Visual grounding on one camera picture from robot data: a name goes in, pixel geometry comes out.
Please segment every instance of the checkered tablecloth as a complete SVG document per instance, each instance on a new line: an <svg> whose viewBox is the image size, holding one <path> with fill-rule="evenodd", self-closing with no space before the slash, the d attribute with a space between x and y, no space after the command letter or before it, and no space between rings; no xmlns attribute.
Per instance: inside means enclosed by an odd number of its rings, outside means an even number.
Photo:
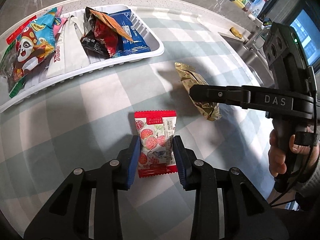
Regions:
<svg viewBox="0 0 320 240"><path fill-rule="evenodd" d="M258 85L244 62L198 15L134 10L163 41L163 55L84 74L0 115L0 208L21 235L73 169L99 168L128 147L137 134L135 111L176 110L175 134L199 159L220 169L236 166L264 197L271 192L272 124L265 113L221 104L222 118L207 121L174 67L192 65L211 85ZM189 239L194 198L176 173L136 174L131 189L119 191L124 239Z"/></svg>

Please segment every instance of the black strap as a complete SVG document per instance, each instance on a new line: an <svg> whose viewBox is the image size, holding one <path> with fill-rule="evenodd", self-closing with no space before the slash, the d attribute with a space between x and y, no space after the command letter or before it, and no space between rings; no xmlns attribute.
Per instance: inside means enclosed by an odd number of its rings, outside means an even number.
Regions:
<svg viewBox="0 0 320 240"><path fill-rule="evenodd" d="M319 135L311 132L295 132L294 144L301 146L317 146Z"/></svg>

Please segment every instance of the screw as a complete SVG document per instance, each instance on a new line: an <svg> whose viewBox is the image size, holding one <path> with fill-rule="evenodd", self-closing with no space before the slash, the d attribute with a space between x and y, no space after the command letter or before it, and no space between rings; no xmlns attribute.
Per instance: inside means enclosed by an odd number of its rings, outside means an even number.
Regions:
<svg viewBox="0 0 320 240"><path fill-rule="evenodd" d="M238 174L240 174L240 170L238 168L232 168L231 173L234 175L238 175Z"/></svg>
<svg viewBox="0 0 320 240"><path fill-rule="evenodd" d="M119 161L118 160L112 160L112 161L110 161L110 165L111 166L118 166L119 165Z"/></svg>
<svg viewBox="0 0 320 240"><path fill-rule="evenodd" d="M194 164L195 164L195 166L202 166L203 161L202 160L195 160Z"/></svg>
<svg viewBox="0 0 320 240"><path fill-rule="evenodd" d="M73 174L75 175L80 175L82 173L82 169L81 168L76 168L74 171L73 171Z"/></svg>

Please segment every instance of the human hand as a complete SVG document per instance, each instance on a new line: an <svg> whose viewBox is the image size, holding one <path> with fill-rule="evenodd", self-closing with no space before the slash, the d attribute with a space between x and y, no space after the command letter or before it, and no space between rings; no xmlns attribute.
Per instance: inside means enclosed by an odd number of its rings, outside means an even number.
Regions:
<svg viewBox="0 0 320 240"><path fill-rule="evenodd" d="M285 165L285 152L278 148L278 138L275 130L272 130L270 133L270 150L268 153L269 156L269 171L272 176L276 177L278 174L284 174L287 171L287 166ZM289 141L290 150L296 154L304 155L303 163L306 162L310 147L308 146L299 146L294 144L294 135L290 137ZM312 173L316 167L317 160L319 157L319 143L316 147L313 148L309 164L304 172L304 174Z"/></svg>

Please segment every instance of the black cable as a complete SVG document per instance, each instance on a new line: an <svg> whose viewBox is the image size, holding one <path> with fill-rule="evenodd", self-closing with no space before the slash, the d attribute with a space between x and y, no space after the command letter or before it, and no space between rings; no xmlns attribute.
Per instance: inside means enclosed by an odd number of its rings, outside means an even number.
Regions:
<svg viewBox="0 0 320 240"><path fill-rule="evenodd" d="M279 203L279 204L274 204L272 205L271 207L277 207L277 206L281 206L281 205L284 205L284 204L288 204L288 203L291 203L293 201L296 201L295 199L292 199L292 200L289 200L289 201L286 201L286 202L282 202L282 203Z"/></svg>
<svg viewBox="0 0 320 240"><path fill-rule="evenodd" d="M317 91L313 91L312 92L312 96L313 96L313 113L314 113L314 127L313 127L313 133L317 132L317 125L318 125L318 117L317 117ZM303 175L303 173L305 172L310 159L311 159L311 155L312 155L312 151L313 151L313 146L310 147L310 151L306 160L306 163L303 165L303 168L300 170L299 175L297 176L297 178L294 180L294 182L292 182L292 184L283 192L281 193L278 197L276 197L273 201L270 202L270 206L272 206L273 203L275 203L276 201L278 201L280 198L282 198L285 194L287 194L289 192L290 189L292 189L297 182L300 180L301 176Z"/></svg>

